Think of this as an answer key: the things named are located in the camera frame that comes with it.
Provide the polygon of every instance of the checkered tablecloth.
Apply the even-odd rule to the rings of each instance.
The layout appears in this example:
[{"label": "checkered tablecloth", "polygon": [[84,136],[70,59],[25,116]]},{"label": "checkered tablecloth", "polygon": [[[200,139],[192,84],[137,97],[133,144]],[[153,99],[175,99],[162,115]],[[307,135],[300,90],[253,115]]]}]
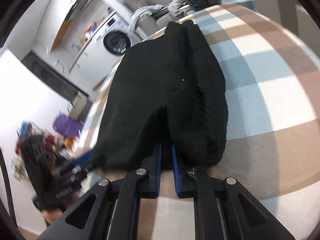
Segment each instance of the checkered tablecloth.
[{"label": "checkered tablecloth", "polygon": [[[315,54],[282,26],[239,5],[216,5],[178,22],[188,19],[199,25],[226,79],[228,141],[221,162],[208,173],[235,177],[258,199],[319,181],[320,61]],[[92,105],[80,152],[97,141],[120,61]],[[162,174],[161,185],[161,196],[174,197],[170,171]]]}]

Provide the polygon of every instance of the white wall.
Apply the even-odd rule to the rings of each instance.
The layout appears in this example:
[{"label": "white wall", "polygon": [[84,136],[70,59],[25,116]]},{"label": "white wall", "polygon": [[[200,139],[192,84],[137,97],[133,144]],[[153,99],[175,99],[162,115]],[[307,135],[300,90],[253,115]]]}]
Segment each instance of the white wall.
[{"label": "white wall", "polygon": [[5,42],[4,46],[19,60],[31,51],[49,2],[50,0],[35,0],[19,19]]},{"label": "white wall", "polygon": [[[69,102],[34,76],[10,51],[0,51],[0,145],[9,173],[17,223],[37,234],[46,227],[31,198],[35,194],[30,183],[18,182],[11,172],[17,129],[21,122],[33,121],[39,127],[52,129],[59,111],[67,113]],[[4,183],[0,175],[0,197],[7,206]]]}]

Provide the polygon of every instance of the metal screw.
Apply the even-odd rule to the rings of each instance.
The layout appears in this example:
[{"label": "metal screw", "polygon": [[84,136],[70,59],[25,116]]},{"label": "metal screw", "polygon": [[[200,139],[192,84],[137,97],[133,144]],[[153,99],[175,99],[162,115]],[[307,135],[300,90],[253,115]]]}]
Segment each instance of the metal screw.
[{"label": "metal screw", "polygon": [[234,185],[234,184],[236,184],[236,182],[237,182],[236,179],[233,177],[227,178],[227,183],[230,185]]},{"label": "metal screw", "polygon": [[197,168],[192,168],[190,171],[188,171],[190,174],[195,175],[198,173],[198,169]]},{"label": "metal screw", "polygon": [[136,173],[137,173],[138,175],[145,175],[145,174],[147,173],[147,170],[144,169],[144,168],[140,168],[140,169],[137,169],[137,170],[136,170]]},{"label": "metal screw", "polygon": [[100,179],[99,180],[99,182],[98,182],[98,184],[100,185],[100,186],[106,186],[106,185],[108,185],[109,184],[109,180],[108,179]]}]

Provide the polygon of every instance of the cable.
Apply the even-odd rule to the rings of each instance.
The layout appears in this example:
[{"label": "cable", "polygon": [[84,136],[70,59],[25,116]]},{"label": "cable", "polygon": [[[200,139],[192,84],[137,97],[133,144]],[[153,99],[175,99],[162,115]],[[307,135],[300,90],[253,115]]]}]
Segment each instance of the cable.
[{"label": "cable", "polygon": [[16,215],[14,213],[14,206],[13,206],[12,192],[11,192],[11,187],[10,187],[8,171],[7,171],[7,167],[5,166],[4,156],[2,154],[1,147],[0,147],[0,168],[1,168],[2,176],[3,176],[3,180],[4,180],[5,192],[7,194],[7,202],[8,202],[8,207],[9,207],[9,214],[10,214],[10,217],[11,217],[15,227],[18,227],[17,226]]}]

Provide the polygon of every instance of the purple object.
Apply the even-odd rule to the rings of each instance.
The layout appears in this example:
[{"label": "purple object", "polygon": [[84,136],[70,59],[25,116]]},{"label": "purple object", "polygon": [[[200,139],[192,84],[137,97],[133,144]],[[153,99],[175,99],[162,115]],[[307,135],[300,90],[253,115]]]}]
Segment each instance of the purple object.
[{"label": "purple object", "polygon": [[53,122],[52,128],[63,137],[78,137],[83,125],[78,121],[60,113]]}]

